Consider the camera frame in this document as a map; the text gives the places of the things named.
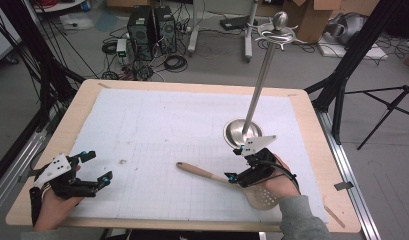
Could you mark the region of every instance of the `human hand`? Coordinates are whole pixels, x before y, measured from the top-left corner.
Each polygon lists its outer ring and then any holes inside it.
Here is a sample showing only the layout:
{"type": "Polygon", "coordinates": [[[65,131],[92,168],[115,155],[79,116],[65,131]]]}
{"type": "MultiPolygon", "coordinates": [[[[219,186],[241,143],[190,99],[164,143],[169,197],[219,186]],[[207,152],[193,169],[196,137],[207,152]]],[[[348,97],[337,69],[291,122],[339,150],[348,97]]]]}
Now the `human hand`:
{"type": "MultiPolygon", "coordinates": [[[[288,165],[284,163],[279,156],[274,154],[278,159],[277,164],[290,171],[288,165]]],[[[276,169],[270,179],[261,183],[265,189],[273,194],[276,198],[299,196],[300,192],[292,181],[285,176],[279,169],[276,169]]]]}
{"type": "Polygon", "coordinates": [[[65,200],[55,195],[52,188],[48,189],[44,193],[41,212],[33,229],[37,232],[56,229],[83,199],[84,197],[71,197],[65,200]]]}

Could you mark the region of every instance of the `black tripod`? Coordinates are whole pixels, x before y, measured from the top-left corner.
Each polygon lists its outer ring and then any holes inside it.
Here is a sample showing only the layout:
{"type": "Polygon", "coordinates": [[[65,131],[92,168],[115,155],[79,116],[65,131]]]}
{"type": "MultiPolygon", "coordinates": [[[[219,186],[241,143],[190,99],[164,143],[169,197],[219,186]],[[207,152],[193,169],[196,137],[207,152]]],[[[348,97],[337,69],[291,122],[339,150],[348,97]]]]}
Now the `black tripod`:
{"type": "Polygon", "coordinates": [[[407,94],[409,94],[409,86],[404,85],[401,87],[393,87],[393,88],[380,88],[380,89],[373,89],[373,90],[362,90],[362,91],[355,91],[355,92],[346,92],[345,94],[353,94],[353,93],[364,93],[366,95],[368,95],[369,97],[385,104],[387,106],[387,110],[388,112],[382,117],[382,119],[378,122],[378,124],[375,126],[375,128],[372,130],[372,132],[369,133],[369,135],[365,138],[365,140],[362,142],[362,144],[360,144],[360,146],[357,148],[357,150],[360,150],[363,145],[369,140],[369,138],[375,133],[375,131],[379,128],[379,126],[381,126],[381,124],[385,121],[385,119],[387,119],[387,117],[392,113],[392,111],[394,110],[398,110],[402,113],[405,113],[407,115],[409,115],[409,112],[397,107],[398,104],[400,104],[400,102],[407,96],[407,94]],[[370,92],[380,92],[380,91],[388,91],[388,90],[399,90],[402,89],[403,92],[398,95],[397,98],[395,98],[391,103],[386,102],[372,94],[370,94],[370,92]]]}

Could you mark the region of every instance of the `gray sleeve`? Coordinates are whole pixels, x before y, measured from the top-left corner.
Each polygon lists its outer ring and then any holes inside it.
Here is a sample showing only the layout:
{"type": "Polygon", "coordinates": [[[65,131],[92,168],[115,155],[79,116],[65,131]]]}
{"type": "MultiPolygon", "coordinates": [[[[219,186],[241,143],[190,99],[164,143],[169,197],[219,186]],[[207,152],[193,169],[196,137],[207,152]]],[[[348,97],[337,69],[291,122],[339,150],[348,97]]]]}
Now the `gray sleeve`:
{"type": "Polygon", "coordinates": [[[59,230],[50,230],[46,232],[23,232],[21,240],[58,240],[59,230]]]}
{"type": "Polygon", "coordinates": [[[282,198],[279,207],[282,212],[280,229],[285,240],[331,239],[325,223],[311,213],[307,196],[282,198]]]}

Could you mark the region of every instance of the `slotted spatula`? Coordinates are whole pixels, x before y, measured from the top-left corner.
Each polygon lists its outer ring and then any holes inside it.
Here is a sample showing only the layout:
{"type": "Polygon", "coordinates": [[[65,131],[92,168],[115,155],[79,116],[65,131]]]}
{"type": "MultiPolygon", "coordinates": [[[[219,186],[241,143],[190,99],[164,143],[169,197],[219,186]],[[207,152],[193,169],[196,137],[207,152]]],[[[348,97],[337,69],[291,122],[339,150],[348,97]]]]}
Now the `slotted spatula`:
{"type": "Polygon", "coordinates": [[[232,185],[233,187],[239,188],[247,197],[248,203],[255,209],[269,210],[274,208],[279,203],[278,199],[276,199],[269,191],[259,185],[242,188],[238,184],[229,183],[226,178],[219,177],[213,173],[207,172],[206,170],[193,166],[191,164],[185,162],[177,162],[176,166],[186,172],[208,179],[213,179],[215,181],[226,183],[232,185]]]}

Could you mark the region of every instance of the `wooden spatula handle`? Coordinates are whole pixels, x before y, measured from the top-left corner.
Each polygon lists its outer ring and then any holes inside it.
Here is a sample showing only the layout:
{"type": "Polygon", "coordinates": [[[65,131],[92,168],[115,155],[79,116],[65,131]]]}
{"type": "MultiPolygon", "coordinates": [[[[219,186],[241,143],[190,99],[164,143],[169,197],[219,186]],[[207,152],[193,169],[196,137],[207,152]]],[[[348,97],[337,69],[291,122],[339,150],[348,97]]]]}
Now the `wooden spatula handle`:
{"type": "Polygon", "coordinates": [[[223,183],[229,183],[227,179],[219,177],[217,175],[214,175],[211,172],[207,172],[204,169],[201,169],[199,167],[193,166],[189,163],[185,163],[185,162],[177,162],[176,166],[186,172],[201,176],[201,177],[205,177],[205,178],[209,178],[209,179],[213,179],[219,182],[223,182],[223,183]]]}

